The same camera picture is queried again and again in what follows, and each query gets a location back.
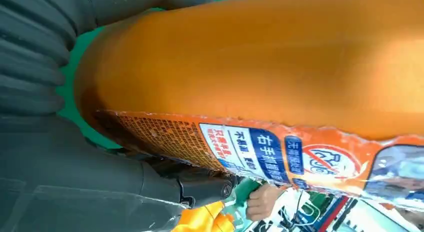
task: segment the green background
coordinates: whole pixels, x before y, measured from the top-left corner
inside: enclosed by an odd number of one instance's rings
[[[66,76],[66,84],[62,87],[59,87],[57,89],[57,92],[64,97],[66,103],[65,107],[59,112],[59,114],[75,122],[80,127],[82,133],[86,137],[91,139],[93,142],[106,148],[118,148],[119,145],[103,137],[94,129],[92,129],[87,123],[84,122],[74,102],[73,83],[75,71],[84,51],[101,30],[102,29],[99,28],[97,30],[80,36],[76,42],[74,49],[71,52],[69,64],[62,68],[62,72]]]

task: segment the bottle label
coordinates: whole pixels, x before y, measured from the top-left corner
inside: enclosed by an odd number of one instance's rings
[[[369,141],[336,128],[235,118],[97,111],[120,145],[275,184],[424,209],[424,138]]]

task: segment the plastic bottle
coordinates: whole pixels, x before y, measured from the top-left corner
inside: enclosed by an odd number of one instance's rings
[[[151,13],[94,42],[76,100],[135,151],[424,208],[420,170],[401,171],[424,154],[422,1],[229,0]],[[405,196],[375,192],[385,189]]]

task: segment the blue and white label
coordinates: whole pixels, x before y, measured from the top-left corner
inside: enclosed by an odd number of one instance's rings
[[[301,179],[301,178],[294,178],[293,179],[293,183],[297,186],[299,186],[299,188],[302,189],[309,189],[308,184],[306,183],[305,180]]]
[[[280,140],[265,129],[200,124],[211,151],[238,175],[289,183]]]
[[[287,154],[288,169],[294,174],[303,175],[302,140],[296,136],[286,136],[284,138],[284,145]]]

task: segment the hand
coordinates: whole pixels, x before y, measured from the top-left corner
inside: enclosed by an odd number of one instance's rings
[[[250,199],[247,201],[247,218],[252,221],[259,221],[269,217],[276,200],[283,192],[283,188],[277,188],[271,184],[265,184],[255,192],[252,192],[249,196]]]

